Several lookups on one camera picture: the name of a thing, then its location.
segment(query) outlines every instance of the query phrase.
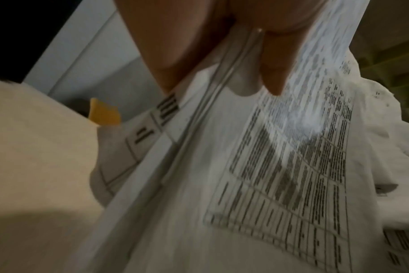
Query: beige surface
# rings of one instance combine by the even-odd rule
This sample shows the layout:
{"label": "beige surface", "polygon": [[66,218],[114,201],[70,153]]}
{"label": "beige surface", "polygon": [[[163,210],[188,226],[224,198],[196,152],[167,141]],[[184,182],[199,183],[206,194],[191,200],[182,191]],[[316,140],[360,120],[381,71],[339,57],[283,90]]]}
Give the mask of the beige surface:
{"label": "beige surface", "polygon": [[0,273],[55,272],[102,211],[89,189],[96,125],[0,82]]}

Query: human hand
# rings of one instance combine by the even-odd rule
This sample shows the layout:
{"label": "human hand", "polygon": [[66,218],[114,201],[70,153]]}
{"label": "human hand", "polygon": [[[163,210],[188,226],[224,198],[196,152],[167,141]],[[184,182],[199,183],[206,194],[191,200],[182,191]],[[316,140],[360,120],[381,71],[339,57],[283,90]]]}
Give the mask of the human hand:
{"label": "human hand", "polygon": [[169,92],[235,21],[265,31],[260,74],[279,95],[326,0],[115,0],[143,60]]}

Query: finger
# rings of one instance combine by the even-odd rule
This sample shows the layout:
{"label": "finger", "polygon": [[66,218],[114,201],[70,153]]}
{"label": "finger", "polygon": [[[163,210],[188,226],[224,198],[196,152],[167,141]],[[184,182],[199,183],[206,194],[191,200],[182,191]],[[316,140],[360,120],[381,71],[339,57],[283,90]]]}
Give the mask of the finger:
{"label": "finger", "polygon": [[228,33],[218,0],[115,0],[143,60],[170,91]]}
{"label": "finger", "polygon": [[241,22],[266,31],[260,73],[267,89],[279,95],[308,31],[326,0],[231,0]]}

